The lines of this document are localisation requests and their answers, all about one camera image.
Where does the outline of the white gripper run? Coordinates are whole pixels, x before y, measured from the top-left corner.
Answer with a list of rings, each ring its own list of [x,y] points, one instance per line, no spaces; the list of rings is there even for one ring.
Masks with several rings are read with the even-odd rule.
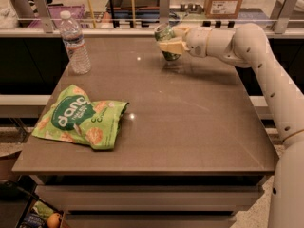
[[[182,55],[184,52],[194,57],[204,58],[207,56],[209,28],[197,27],[173,27],[176,38],[159,41],[161,51]]]

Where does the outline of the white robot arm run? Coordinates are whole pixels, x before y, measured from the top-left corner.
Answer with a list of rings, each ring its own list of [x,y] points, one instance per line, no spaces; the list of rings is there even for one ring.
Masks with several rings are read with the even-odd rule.
[[[304,228],[304,95],[274,56],[263,28],[176,27],[158,45],[164,52],[210,56],[253,70],[285,146],[275,168],[268,228]]]

